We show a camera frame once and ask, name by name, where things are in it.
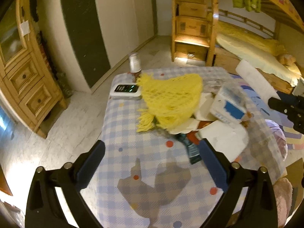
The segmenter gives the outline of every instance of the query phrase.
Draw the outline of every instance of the blue dot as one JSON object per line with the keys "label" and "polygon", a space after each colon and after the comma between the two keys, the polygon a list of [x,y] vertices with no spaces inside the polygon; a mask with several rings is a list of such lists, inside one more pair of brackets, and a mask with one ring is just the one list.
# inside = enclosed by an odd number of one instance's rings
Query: blue dot
{"label": "blue dot", "polygon": [[173,227],[174,227],[174,228],[181,228],[181,222],[180,222],[180,221],[175,221],[175,222],[173,223]]}

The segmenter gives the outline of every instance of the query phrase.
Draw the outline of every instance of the metal screw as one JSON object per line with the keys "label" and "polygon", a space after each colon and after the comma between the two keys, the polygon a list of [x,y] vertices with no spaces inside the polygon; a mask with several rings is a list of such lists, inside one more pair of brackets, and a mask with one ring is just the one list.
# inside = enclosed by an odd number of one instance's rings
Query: metal screw
{"label": "metal screw", "polygon": [[43,167],[42,167],[42,166],[39,166],[39,167],[37,167],[36,172],[37,172],[37,173],[40,173],[40,172],[42,172],[42,170],[43,170]]}
{"label": "metal screw", "polygon": [[234,169],[240,168],[240,164],[239,164],[238,162],[232,162],[232,163],[231,163],[231,166],[232,166]]}
{"label": "metal screw", "polygon": [[72,163],[71,162],[67,162],[67,163],[65,163],[64,165],[63,165],[63,167],[65,168],[65,169],[70,169],[71,167],[72,167]]}
{"label": "metal screw", "polygon": [[261,172],[263,172],[263,173],[266,173],[266,172],[267,172],[267,168],[264,167],[264,166],[262,166],[262,167],[260,168],[260,170],[261,170]]}

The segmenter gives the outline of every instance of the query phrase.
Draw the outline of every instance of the wooden staircase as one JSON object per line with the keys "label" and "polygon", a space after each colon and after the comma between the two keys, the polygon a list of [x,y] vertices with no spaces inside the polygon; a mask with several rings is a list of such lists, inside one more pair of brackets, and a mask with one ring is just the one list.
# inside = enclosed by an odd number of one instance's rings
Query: wooden staircase
{"label": "wooden staircase", "polygon": [[172,0],[172,61],[176,57],[202,60],[212,66],[218,0]]}

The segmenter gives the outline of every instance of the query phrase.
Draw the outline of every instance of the black display screen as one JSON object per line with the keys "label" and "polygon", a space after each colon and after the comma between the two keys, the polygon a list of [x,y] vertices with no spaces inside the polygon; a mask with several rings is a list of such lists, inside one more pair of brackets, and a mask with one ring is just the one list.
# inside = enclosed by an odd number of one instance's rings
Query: black display screen
{"label": "black display screen", "polygon": [[137,85],[118,85],[114,92],[121,92],[121,93],[136,93],[138,90]]}

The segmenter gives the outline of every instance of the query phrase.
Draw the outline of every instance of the plaid tablecloth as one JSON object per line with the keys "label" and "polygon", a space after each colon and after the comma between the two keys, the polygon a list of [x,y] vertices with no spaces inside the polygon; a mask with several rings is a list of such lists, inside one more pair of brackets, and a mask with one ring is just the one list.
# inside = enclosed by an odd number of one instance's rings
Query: plaid tablecloth
{"label": "plaid tablecloth", "polygon": [[[154,78],[168,79],[186,73],[203,78],[203,91],[210,83],[231,82],[244,91],[220,67],[185,67],[145,71]],[[117,75],[112,87],[129,83],[129,74]],[[198,228],[208,217],[222,191],[215,184],[203,162],[191,165],[185,147],[157,131],[136,132],[139,108],[143,100],[109,99],[102,133],[99,137],[106,152],[97,170],[98,218],[104,227],[187,227]],[[246,96],[246,107],[253,114],[249,145],[238,161],[244,168],[268,168],[274,183],[285,172],[282,156],[265,120],[252,100]],[[247,190],[244,188],[235,212],[239,211]]]}

